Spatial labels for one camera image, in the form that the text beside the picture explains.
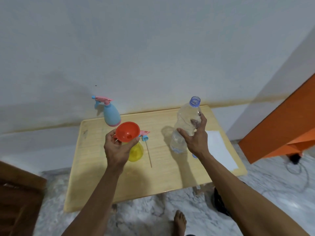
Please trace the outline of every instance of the pink bottle base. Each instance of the pink bottle base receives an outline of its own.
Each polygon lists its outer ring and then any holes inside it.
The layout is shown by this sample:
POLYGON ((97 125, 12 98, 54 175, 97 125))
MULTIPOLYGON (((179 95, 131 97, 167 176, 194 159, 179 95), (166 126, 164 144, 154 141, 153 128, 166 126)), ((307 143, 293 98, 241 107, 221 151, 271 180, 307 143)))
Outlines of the pink bottle base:
POLYGON ((108 126, 110 126, 110 127, 116 127, 116 126, 118 126, 120 123, 121 123, 121 120, 119 121, 119 123, 117 123, 117 124, 115 124, 115 125, 109 125, 109 124, 108 124, 108 126))

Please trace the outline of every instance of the bottle mouth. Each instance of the bottle mouth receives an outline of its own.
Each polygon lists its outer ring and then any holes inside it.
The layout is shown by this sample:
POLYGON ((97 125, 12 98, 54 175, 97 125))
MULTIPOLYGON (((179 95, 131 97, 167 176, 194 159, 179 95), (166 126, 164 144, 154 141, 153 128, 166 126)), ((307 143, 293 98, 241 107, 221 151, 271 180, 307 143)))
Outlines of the bottle mouth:
POLYGON ((190 106, 197 108, 200 105, 200 98, 197 96, 193 96, 189 102, 190 106))

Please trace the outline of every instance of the table top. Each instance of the table top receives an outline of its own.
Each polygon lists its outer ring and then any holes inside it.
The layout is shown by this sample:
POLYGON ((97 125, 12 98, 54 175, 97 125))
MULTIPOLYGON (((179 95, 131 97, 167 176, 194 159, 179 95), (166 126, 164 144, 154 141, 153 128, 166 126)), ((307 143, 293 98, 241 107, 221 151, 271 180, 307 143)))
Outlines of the table top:
MULTIPOLYGON (((150 131, 146 143, 140 139, 143 157, 136 162, 128 161, 120 175, 113 203, 159 194, 211 182, 206 170, 187 150, 176 154, 169 148, 173 127, 179 109, 122 115, 123 122, 132 121, 140 130, 150 131)), ((219 126, 208 106, 201 106, 207 118, 206 130, 219 131, 226 148, 236 162, 236 176, 245 175, 247 170, 234 150, 225 132, 219 126)), ((105 135, 114 129, 103 118, 81 122, 76 151, 70 173, 65 199, 65 212, 81 210, 100 181, 107 167, 104 152, 105 135)))

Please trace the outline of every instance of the clear plastic water bottle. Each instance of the clear plastic water bottle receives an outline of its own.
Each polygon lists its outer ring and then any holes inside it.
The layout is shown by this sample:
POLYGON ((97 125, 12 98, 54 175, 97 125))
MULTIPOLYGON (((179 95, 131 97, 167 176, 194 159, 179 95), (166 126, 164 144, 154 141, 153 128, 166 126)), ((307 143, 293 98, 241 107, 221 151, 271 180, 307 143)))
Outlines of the clear plastic water bottle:
POLYGON ((187 144, 184 138, 176 130, 178 127, 184 129, 188 135, 194 135, 195 129, 197 129, 201 123, 201 109, 200 98, 194 96, 189 103, 186 103, 180 108, 177 113, 177 123, 175 124, 172 139, 170 143, 171 149, 176 153, 181 153, 186 150, 187 144))

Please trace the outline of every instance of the bare foot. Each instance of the bare foot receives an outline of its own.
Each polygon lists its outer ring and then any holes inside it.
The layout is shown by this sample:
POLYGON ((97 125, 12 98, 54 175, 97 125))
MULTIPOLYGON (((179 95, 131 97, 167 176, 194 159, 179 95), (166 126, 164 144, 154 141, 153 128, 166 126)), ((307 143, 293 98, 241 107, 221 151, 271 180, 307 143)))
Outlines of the bare foot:
POLYGON ((174 216, 174 231, 172 236, 185 236, 186 218, 183 212, 177 210, 174 216))

